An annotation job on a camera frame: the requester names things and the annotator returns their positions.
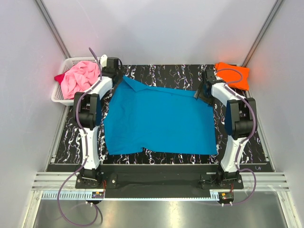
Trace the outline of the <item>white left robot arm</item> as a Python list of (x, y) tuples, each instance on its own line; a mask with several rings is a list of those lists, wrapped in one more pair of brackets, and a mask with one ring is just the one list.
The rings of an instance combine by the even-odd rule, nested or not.
[(97, 133), (102, 120), (101, 99), (118, 84), (122, 62), (117, 57), (101, 56), (97, 60), (100, 75), (84, 92), (74, 96), (73, 114), (82, 144), (82, 163), (77, 172), (77, 185), (98, 188), (104, 183), (98, 158)]

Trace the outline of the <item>blue t shirt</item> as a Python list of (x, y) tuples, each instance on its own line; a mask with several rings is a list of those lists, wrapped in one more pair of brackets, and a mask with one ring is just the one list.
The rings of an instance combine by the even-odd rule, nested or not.
[(109, 154), (217, 154), (213, 108), (194, 94), (123, 77), (104, 120)]

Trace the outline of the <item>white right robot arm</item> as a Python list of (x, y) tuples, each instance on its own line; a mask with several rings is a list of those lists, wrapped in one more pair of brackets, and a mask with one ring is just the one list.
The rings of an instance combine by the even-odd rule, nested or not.
[(216, 76), (213, 70), (202, 73), (202, 82), (194, 97), (208, 105), (214, 105), (219, 100), (225, 107), (225, 131), (228, 141), (224, 157), (217, 168), (216, 174), (210, 180), (201, 180), (208, 185), (229, 188), (240, 181), (240, 162), (243, 150), (257, 130), (257, 110), (254, 98), (246, 98), (232, 88), (228, 82)]

